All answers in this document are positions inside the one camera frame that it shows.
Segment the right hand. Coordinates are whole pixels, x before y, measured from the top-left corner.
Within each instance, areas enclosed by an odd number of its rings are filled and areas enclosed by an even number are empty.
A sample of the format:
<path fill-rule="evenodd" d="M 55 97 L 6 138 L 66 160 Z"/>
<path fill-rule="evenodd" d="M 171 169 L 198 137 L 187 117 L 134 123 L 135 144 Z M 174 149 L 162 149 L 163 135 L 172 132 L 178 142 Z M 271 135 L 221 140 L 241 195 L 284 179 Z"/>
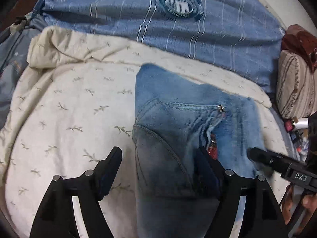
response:
<path fill-rule="evenodd" d="M 288 185 L 286 189 L 286 197 L 284 199 L 284 202 L 282 203 L 282 215 L 283 215 L 285 224 L 288 224 L 290 222 L 291 217 L 293 215 L 292 209 L 296 208 L 298 204 L 296 202 L 296 205 L 294 205 L 293 191 L 294 191 L 294 187 L 291 184 Z M 313 195 L 313 194 L 305 195 L 300 202 L 302 207 L 304 208 L 304 215 L 301 219 L 300 224 L 296 225 L 297 229 L 296 231 L 294 231 L 295 235 L 299 235 L 303 231 L 303 229 L 306 227 L 311 217 L 313 216 L 316 210 L 316 195 Z"/>

